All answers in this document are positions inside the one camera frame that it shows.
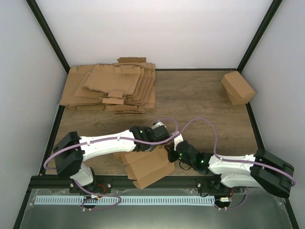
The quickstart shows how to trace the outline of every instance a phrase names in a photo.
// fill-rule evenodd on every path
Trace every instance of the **red wire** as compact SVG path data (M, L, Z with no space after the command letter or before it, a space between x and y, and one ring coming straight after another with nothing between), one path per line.
M106 187L102 184L98 184L97 187L102 187L103 188L103 193L105 194L106 192Z

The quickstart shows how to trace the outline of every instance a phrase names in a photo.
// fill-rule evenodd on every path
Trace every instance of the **cardboard sheet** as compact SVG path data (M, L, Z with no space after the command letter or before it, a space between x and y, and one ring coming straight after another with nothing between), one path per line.
M107 105L105 106L105 111L137 111L137 106L131 105Z
M67 106L71 104L97 104L98 99L76 97L74 94L81 84L86 73L92 70L92 65L72 66L68 73L67 81L62 92L60 105Z
M149 86L151 78L152 78L151 70L145 69L144 78L143 78L142 83L139 87L138 93L134 98L132 98L132 101L141 102L141 98L144 98L145 92L146 92L146 90Z
M129 63L129 62L137 62L142 63L146 62L146 57L120 57L118 59L119 63Z
M109 93L123 91L123 94L133 94L141 74L140 67L120 68L112 65L95 65L83 87Z
M103 104L124 104L124 99L120 98L103 98Z
M152 152L130 152L122 155L128 178L133 184L143 189L174 171L174 163L170 163L164 146L157 146Z
M253 88L238 71L225 74L221 82L233 105L247 104L255 95Z
M123 91L110 91L109 98L123 98Z
M149 96L149 94L150 94L150 92L151 92L151 90L153 88L153 84L154 84L155 79L156 79L155 72L152 72L152 78L151 78L151 81L150 81L150 83L148 85L148 88L147 88L147 91L145 93L145 96L144 96L144 98L142 100L142 103L146 103L148 101L148 96Z
M77 106L77 110L104 110L105 104L89 105L89 106Z
M98 99L99 97L107 96L107 94L104 92L91 91L91 90L83 88L83 85L87 81L90 74L91 74L91 71L87 72L85 74L83 80L81 81L80 85L76 89L76 92L74 93L74 95L76 97L85 97L85 98L93 98L93 99Z
M156 87L155 85L152 87L151 92L149 93L148 100L146 103L141 104L139 108L145 108L149 110L153 110L156 108Z

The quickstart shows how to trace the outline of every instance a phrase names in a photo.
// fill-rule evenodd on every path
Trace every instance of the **wooden table surface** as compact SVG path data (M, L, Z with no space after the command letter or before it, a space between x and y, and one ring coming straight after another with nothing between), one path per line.
M257 145L245 105L232 105L221 79L228 71L157 71L156 109L145 114L113 114L94 110L65 109L56 136L57 144L68 132L80 136L115 134L134 125L151 126L162 117L173 117L179 129L194 117L207 118L218 135L217 153L241 156L254 154ZM174 124L165 123L170 132ZM214 133L204 121L195 121L183 133L183 138L196 149L212 152ZM115 162L113 154L98 156L85 162L97 175L126 175L124 165ZM171 175L196 176L192 169L184 171L176 162Z

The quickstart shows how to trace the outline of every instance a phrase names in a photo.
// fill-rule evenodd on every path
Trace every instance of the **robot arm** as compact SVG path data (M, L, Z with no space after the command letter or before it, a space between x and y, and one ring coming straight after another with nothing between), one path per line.
M91 144L92 141L111 137L114 139ZM121 139L124 137L146 142L159 142L169 138L170 135L162 122L154 123L152 127L134 126L117 134L97 137L78 136L77 132L70 132L54 147L54 153L75 144L83 145L67 150L55 157L57 175L59 177L70 177L80 183L81 186L86 186L93 182L94 174L83 161L115 152L152 151L156 146Z
M91 144L92 141L109 137L113 139ZM135 141L122 139L124 137L135 139ZM134 126L117 134L98 137L78 136L77 132L70 132L55 146L54 152L79 143L83 145L67 150L55 157L57 174L59 177L70 177L80 183L81 186L90 189L88 185L94 184L94 173L83 161L114 152L152 151L155 145L138 143L136 140L159 142L169 137L170 134L162 122L154 123L152 127ZM166 149L170 162L179 160L191 166L201 175L213 175L218 179L218 185L220 186L262 187L278 197L287 198L290 195L292 184L286 176L264 167L241 162L226 162L212 153L199 152L183 140L181 135L175 137L171 145L166 146ZM222 159L262 162L291 176L294 172L293 166L265 150L258 150L255 155L221 157Z

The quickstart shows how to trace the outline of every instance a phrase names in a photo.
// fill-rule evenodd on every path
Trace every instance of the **black metal frame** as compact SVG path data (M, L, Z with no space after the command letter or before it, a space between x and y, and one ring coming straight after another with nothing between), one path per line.
M39 9L39 6L37 5L35 0L26 0L30 9L32 10L34 16L36 17L38 23L40 24L42 30L44 31L47 39L49 40L51 46L53 47L58 59L62 63L65 71L68 73L69 72L69 64L66 61L58 43L55 40L55 37L52 34L52 31L50 30L42 12ZM157 69L157 71L223 71L223 70L238 70L239 72L242 72L244 69L245 65L249 61L253 51L255 50L258 42L260 41L262 35L264 34L265 30L267 29L272 17L276 13L276 10L280 6L282 0L273 0L271 3L265 17L263 18L257 32L255 33L255 36L253 37L246 53L244 54L240 64L238 65L237 69L236 68L226 68L226 69ZM259 129L257 126L257 123L255 121L255 117L251 108L250 103L246 105L249 118L251 121L251 125L253 128L254 136L257 142L257 146L259 149L264 149L264 144L261 138L261 135L259 133ZM51 153L52 153L52 147L54 145L55 137L58 132L58 128L61 122L61 117L64 111L64 106L59 106L56 118L54 121L54 125L52 127L51 135L47 144L47 148L45 151L45 155L43 158L43 161L47 159ZM117 188L117 189L129 189L129 188L134 188L134 185L132 184L132 181L127 178L127 176L97 176L100 179L109 179L111 182L112 188ZM192 176L192 177L165 177L153 185L151 187L154 188L198 188L198 183L199 182L204 182L205 179L209 179L208 177L203 177L203 176ZM34 176L31 178L27 192L25 194L23 203L21 205L19 214L17 216L14 228L18 229L21 225L22 218L24 215L24 210L27 206L31 190L33 188L70 188L71 184L71 179L69 178L59 178L56 175L46 175L45 174L45 169L43 168L43 165L41 165L40 168L40 175L39 176ZM288 212L291 224L294 229L298 229L299 226L297 224L297 221L295 219L295 215L293 213L291 204L289 202L289 199L285 200L285 207Z

